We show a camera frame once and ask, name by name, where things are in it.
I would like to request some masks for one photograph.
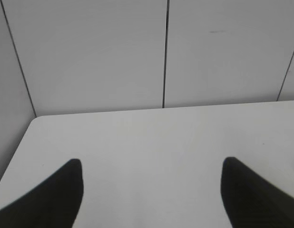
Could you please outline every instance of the vertical seam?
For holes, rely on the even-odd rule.
[[[169,24],[169,5],[170,5],[170,0],[167,0],[167,9],[166,9],[166,35],[165,35],[165,54],[164,54],[164,77],[163,77],[163,102],[162,102],[162,108],[165,108],[166,66],[167,66],[167,42],[168,42],[168,24]]]
[[[13,38],[13,35],[12,35],[12,31],[10,29],[10,25],[9,25],[9,21],[8,21],[8,18],[6,16],[6,12],[5,12],[5,9],[4,9],[4,6],[3,6],[3,2],[2,0],[0,0],[0,3],[1,3],[1,7],[2,7],[2,10],[3,10],[3,14],[4,14],[4,18],[5,18],[5,21],[6,21],[6,24],[8,26],[8,29],[9,29],[9,33],[10,33],[10,38],[12,40],[12,43],[13,43],[13,47],[14,47],[14,51],[16,53],[16,57],[17,57],[17,61],[18,61],[18,64],[19,64],[19,67],[20,67],[20,71],[21,71],[21,75],[22,75],[22,78],[23,78],[23,81],[24,81],[24,84],[25,84],[25,87],[26,87],[26,90],[28,92],[28,95],[29,95],[29,101],[32,105],[32,109],[33,109],[33,112],[34,112],[34,115],[35,117],[37,117],[36,115],[36,110],[35,110],[35,107],[34,107],[34,104],[33,104],[33,101],[32,101],[32,98],[31,98],[31,95],[29,93],[29,87],[28,87],[28,83],[27,83],[27,80],[23,74],[23,69],[22,69],[22,65],[20,63],[20,59],[19,59],[19,55],[18,55],[18,52],[17,52],[17,49],[16,49],[16,45],[15,45],[15,41],[14,41],[14,38]]]
[[[286,76],[287,76],[287,74],[289,73],[289,69],[290,69],[290,66],[291,66],[291,63],[292,63],[293,57],[294,57],[294,51],[293,51],[293,54],[292,54],[292,57],[291,57],[291,60],[290,60],[289,66],[288,66],[288,68],[287,68],[287,70],[286,70],[286,73],[285,73],[285,76],[284,76],[284,80],[282,81],[282,84],[281,84],[281,87],[280,87],[280,90],[279,90],[279,94],[278,94],[278,96],[277,96],[276,101],[279,100],[279,97],[280,97],[280,94],[281,94],[282,88],[283,88],[283,86],[284,86],[284,82],[285,82]]]

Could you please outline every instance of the white table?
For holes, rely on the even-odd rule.
[[[294,101],[38,117],[0,182],[0,208],[79,158],[75,228],[230,228],[227,156],[294,197]]]

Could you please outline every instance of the white wall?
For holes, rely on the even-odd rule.
[[[37,115],[162,105],[166,0],[3,0]]]
[[[294,100],[294,57],[279,96],[279,101],[287,100]]]
[[[34,113],[0,5],[0,179]]]
[[[166,107],[277,99],[294,0],[171,0]]]

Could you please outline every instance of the table surface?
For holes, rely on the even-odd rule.
[[[75,228],[230,228],[227,156],[294,197],[294,101],[38,117],[0,182],[0,208],[79,158]]]

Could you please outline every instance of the black object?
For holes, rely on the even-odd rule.
[[[71,159],[30,192],[1,209],[0,228],[71,228],[82,196],[81,162]]]
[[[221,196],[234,228],[294,228],[294,198],[237,158],[224,160]]]

